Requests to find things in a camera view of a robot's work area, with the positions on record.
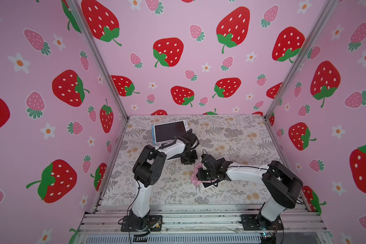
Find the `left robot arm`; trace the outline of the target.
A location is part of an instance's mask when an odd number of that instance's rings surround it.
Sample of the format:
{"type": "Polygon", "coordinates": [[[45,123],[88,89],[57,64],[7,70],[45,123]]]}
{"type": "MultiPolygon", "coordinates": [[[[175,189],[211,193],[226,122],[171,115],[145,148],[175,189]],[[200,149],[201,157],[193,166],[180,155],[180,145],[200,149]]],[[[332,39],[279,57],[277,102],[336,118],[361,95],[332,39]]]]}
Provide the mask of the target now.
{"type": "Polygon", "coordinates": [[[150,195],[153,185],[159,180],[166,161],[180,159],[184,165],[192,165],[198,159],[196,147],[199,139],[190,129],[186,134],[161,147],[146,145],[134,167],[134,179],[139,185],[133,207],[128,214],[130,224],[136,229],[148,225],[150,213],[150,195]]]}

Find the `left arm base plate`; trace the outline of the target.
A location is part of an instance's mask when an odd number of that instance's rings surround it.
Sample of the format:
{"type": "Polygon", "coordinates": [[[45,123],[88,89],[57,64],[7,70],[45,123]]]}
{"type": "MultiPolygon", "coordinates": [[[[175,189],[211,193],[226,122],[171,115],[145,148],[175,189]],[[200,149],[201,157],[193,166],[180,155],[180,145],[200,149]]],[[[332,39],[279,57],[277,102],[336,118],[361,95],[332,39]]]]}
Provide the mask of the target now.
{"type": "Polygon", "coordinates": [[[124,216],[121,225],[121,232],[159,232],[162,228],[162,215],[150,215],[138,218],[136,215],[124,216]]]}

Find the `pink fluffy cloth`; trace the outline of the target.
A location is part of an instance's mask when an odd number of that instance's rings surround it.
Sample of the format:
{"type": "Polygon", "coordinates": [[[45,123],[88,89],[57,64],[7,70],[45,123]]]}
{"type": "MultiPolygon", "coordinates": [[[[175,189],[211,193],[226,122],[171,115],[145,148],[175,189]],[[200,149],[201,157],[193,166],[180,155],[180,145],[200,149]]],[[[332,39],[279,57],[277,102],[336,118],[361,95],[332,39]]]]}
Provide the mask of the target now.
{"type": "Polygon", "coordinates": [[[194,170],[190,176],[191,182],[195,187],[200,186],[201,181],[198,180],[197,173],[199,172],[199,169],[203,168],[203,165],[201,163],[197,163],[194,166],[194,170]]]}

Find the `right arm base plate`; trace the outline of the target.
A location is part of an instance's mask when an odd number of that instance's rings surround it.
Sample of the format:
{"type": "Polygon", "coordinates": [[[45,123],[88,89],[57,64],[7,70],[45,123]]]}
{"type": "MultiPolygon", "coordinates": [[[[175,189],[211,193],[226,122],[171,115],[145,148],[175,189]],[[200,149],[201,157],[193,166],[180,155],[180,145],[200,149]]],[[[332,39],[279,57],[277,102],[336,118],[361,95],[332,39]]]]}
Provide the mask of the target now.
{"type": "Polygon", "coordinates": [[[269,221],[262,215],[241,215],[241,224],[245,231],[276,231],[284,230],[280,216],[269,221]]]}

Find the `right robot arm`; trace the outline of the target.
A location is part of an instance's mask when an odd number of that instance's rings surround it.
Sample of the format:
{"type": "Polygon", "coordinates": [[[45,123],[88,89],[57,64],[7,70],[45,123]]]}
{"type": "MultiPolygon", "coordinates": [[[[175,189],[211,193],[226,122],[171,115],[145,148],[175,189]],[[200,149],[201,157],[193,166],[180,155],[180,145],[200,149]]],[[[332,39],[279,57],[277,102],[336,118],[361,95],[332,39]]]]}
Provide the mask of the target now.
{"type": "Polygon", "coordinates": [[[201,183],[218,184],[222,181],[246,181],[266,186],[271,197],[261,207],[258,220],[274,222],[286,209],[295,208],[303,188],[303,181],[279,161],[268,165],[249,166],[202,155],[196,179],[201,183]]]}

